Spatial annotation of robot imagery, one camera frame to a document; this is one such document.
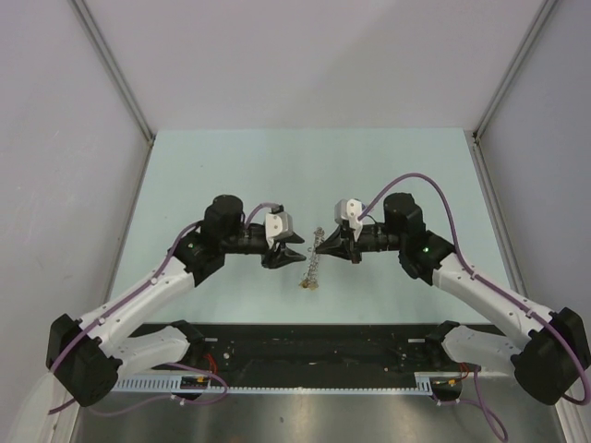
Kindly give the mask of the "steel disc with key rings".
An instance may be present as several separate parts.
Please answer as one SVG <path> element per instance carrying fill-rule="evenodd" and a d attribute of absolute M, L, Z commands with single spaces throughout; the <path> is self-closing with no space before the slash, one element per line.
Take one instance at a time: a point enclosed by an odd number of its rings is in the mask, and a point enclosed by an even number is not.
<path fill-rule="evenodd" d="M 319 283 L 319 264 L 320 264 L 320 256 L 316 253 L 316 247 L 322 243 L 325 236 L 325 231 L 322 227 L 317 227 L 314 231 L 314 239 L 313 245 L 308 249 L 309 258 L 308 258 L 308 267 L 306 272 L 303 274 L 302 281 L 307 281 L 308 284 L 311 282 L 316 281 Z"/>

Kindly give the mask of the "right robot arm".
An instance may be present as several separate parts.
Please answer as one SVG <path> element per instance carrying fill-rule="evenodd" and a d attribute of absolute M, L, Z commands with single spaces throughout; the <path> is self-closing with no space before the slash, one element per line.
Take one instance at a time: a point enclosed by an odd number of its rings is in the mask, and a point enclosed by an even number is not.
<path fill-rule="evenodd" d="M 590 350 L 581 317 L 564 307 L 555 311 L 488 281 L 460 258 L 455 245 L 428 230 L 422 209 L 407 193 L 383 204 L 384 220 L 358 220 L 363 205 L 341 200 L 335 207 L 336 230 L 316 251 L 359 263 L 365 253 L 395 251 L 414 280 L 449 293 L 476 310 L 498 330 L 479 332 L 446 321 L 430 335 L 428 363 L 437 370 L 453 364 L 479 365 L 516 379 L 535 400 L 554 405 L 590 366 Z"/>

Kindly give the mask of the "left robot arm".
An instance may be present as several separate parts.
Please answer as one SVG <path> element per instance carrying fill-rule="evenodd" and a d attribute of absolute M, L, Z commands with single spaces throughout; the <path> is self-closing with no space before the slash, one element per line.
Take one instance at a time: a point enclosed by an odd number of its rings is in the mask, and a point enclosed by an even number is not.
<path fill-rule="evenodd" d="M 90 407 L 122 378 L 159 365 L 191 369 L 204 357 L 204 337 L 185 320 L 133 337 L 143 322 L 176 297 L 197 288 L 229 255 L 255 255 L 264 269 L 302 262 L 291 249 L 303 243 L 282 205 L 264 204 L 264 223 L 244 213 L 243 202 L 220 195 L 202 220 L 184 228 L 162 263 L 127 291 L 78 318 L 64 314 L 50 326 L 46 366 L 71 400 Z"/>

